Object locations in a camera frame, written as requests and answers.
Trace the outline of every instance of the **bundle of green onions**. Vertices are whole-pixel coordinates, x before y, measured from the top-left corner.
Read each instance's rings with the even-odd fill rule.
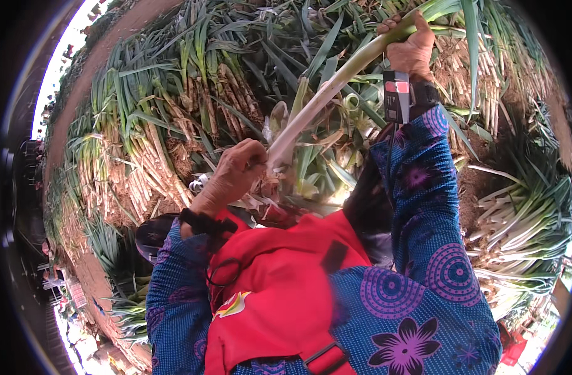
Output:
[[[111,301],[110,311],[106,311],[111,317],[120,318],[115,322],[119,326],[120,341],[134,344],[146,344],[148,335],[146,332],[146,295],[148,293],[148,277],[133,277],[134,293],[129,297],[101,298]]]
[[[479,229],[467,237],[467,251],[495,319],[531,294],[553,288],[560,261],[572,244],[572,174],[559,164],[559,149],[518,132],[522,143],[511,154],[519,177],[512,184],[478,201],[485,212]]]

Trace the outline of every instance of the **dirt path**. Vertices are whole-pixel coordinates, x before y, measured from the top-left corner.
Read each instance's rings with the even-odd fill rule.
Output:
[[[123,352],[132,365],[142,372],[151,372],[150,351],[140,345],[134,345],[130,349],[129,342],[118,341],[119,334],[113,319],[101,313],[94,303],[95,300],[105,311],[111,309],[110,301],[101,299],[111,296],[111,286],[98,259],[94,254],[80,254],[73,267],[87,298],[86,310],[88,315],[94,318],[96,326]]]
[[[183,0],[140,0],[132,9],[112,26],[95,47],[90,51],[88,59],[82,67],[80,77],[72,88],[63,112],[54,124],[53,139],[47,155],[47,169],[44,173],[44,186],[48,186],[51,171],[63,161],[63,146],[67,142],[69,124],[75,118],[75,109],[83,98],[90,95],[92,76],[107,63],[111,48],[119,38],[126,38],[140,30],[146,24],[156,19],[160,14],[169,12],[174,6],[182,4]]]

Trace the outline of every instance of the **forearm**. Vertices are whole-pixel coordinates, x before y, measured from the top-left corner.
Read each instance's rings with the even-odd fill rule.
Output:
[[[206,243],[206,235],[182,240],[176,219],[158,252],[146,301],[147,333],[155,348],[154,374],[204,371],[200,350],[212,317]]]
[[[396,269],[406,270],[410,265],[407,273],[417,273],[422,266],[425,270],[438,248],[433,239],[446,234],[438,242],[461,241],[456,173],[442,110],[434,107],[404,125],[395,135],[392,150],[387,142],[371,150],[395,206],[392,239]],[[423,274],[425,271],[411,276],[419,280]]]

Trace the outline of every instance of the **black strap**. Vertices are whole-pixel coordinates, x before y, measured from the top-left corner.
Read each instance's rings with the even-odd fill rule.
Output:
[[[321,267],[326,274],[333,274],[340,269],[344,257],[347,255],[348,246],[340,241],[332,241],[326,255],[321,260]]]
[[[225,232],[235,233],[238,229],[237,224],[229,218],[219,221],[206,214],[195,214],[188,208],[182,210],[179,219],[180,223],[188,223],[192,227],[192,234],[207,233],[207,251],[211,254],[215,254],[225,244]]]

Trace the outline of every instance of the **black buckle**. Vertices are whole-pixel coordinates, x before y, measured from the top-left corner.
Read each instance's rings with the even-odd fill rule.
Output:
[[[327,369],[325,369],[324,371],[321,371],[318,374],[315,374],[314,372],[312,372],[309,369],[309,364],[311,362],[313,362],[314,360],[316,360],[317,358],[321,357],[322,355],[324,355],[325,353],[328,352],[328,350],[332,349],[332,348],[338,348],[341,350],[342,352],[342,358],[339,361],[336,361],[334,364],[332,364],[331,366],[329,366]],[[349,360],[350,354],[349,351],[344,349],[342,347],[342,345],[340,345],[337,341],[332,341],[332,343],[330,343],[328,346],[326,346],[325,348],[321,349],[319,352],[313,354],[312,356],[310,356],[309,358],[305,359],[303,361],[303,367],[305,367],[305,370],[307,370],[307,372],[309,372],[310,374],[313,375],[329,375],[331,373],[333,373],[334,371],[336,371],[340,366],[342,366],[343,364],[345,364],[348,360]]]

